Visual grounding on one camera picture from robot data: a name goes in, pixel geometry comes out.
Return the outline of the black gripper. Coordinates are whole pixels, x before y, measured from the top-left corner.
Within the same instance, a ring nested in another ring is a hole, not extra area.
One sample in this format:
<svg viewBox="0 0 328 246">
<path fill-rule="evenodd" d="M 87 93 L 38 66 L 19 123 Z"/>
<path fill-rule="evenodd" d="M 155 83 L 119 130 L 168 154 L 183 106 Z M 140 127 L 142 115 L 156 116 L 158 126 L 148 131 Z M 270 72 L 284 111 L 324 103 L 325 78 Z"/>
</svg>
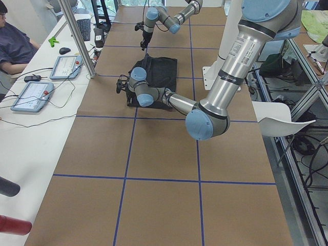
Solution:
<svg viewBox="0 0 328 246">
<path fill-rule="evenodd" d="M 134 92 L 127 92 L 127 102 L 135 102 L 136 94 Z"/>
<path fill-rule="evenodd" d="M 141 50 L 144 51 L 148 47 L 148 41 L 152 38 L 152 32 L 142 32 L 143 40 L 140 42 Z"/>
</svg>

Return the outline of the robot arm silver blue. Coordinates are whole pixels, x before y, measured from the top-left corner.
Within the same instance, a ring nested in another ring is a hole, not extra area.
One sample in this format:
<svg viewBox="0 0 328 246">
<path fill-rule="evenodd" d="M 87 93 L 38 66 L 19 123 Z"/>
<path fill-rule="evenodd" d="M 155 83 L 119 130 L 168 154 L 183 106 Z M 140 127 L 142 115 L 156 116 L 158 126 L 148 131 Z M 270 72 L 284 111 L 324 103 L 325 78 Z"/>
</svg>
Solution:
<svg viewBox="0 0 328 246">
<path fill-rule="evenodd" d="M 136 95 L 141 107 L 159 101 L 186 116 L 188 133 L 207 140 L 225 133 L 230 125 L 227 108 L 265 44 L 299 34 L 302 1 L 242 1 L 238 34 L 206 98 L 193 101 L 168 87 L 150 87 L 146 70 L 132 69 L 125 88 Z"/>
<path fill-rule="evenodd" d="M 140 47 L 145 50 L 151 41 L 157 22 L 161 22 L 172 34 L 176 34 L 180 26 L 192 15 L 200 13 L 203 1 L 186 1 L 188 5 L 175 16 L 170 16 L 163 6 L 149 7 L 143 22 L 137 23 L 135 31 L 142 30 L 142 41 Z"/>
</svg>

